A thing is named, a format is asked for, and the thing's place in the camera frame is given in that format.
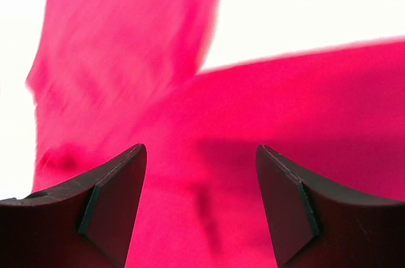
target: pink fabric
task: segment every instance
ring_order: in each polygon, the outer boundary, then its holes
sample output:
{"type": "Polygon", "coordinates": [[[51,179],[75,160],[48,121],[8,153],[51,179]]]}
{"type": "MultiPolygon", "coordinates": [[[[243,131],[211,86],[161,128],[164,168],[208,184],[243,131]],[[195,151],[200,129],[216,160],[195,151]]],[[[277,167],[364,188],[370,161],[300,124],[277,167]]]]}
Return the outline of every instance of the pink fabric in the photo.
{"type": "Polygon", "coordinates": [[[405,42],[195,75],[215,4],[47,1],[28,77],[34,189],[144,143],[127,267],[276,267],[254,163],[262,143],[350,187],[405,200],[405,42]]]}

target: white surface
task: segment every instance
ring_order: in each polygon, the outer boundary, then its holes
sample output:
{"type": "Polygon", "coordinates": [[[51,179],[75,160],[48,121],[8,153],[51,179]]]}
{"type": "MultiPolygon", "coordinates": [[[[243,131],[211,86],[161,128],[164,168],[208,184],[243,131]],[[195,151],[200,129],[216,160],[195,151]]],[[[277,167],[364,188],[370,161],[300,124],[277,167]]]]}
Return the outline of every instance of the white surface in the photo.
{"type": "MultiPolygon", "coordinates": [[[[0,199],[22,198],[32,185],[34,105],[24,82],[39,42],[44,1],[0,0],[0,199]]],[[[203,70],[404,35],[404,18],[403,0],[221,0],[203,70]]]]}

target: red garment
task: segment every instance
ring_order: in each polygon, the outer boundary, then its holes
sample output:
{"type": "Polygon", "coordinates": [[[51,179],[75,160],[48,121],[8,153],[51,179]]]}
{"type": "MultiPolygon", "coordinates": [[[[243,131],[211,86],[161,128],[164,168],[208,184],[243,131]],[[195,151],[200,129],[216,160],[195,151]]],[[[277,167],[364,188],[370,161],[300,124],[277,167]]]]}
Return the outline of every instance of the red garment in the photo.
{"type": "Polygon", "coordinates": [[[196,75],[216,2],[47,0],[34,190],[144,143],[126,267],[276,267],[258,144],[405,200],[405,42],[196,75]]]}

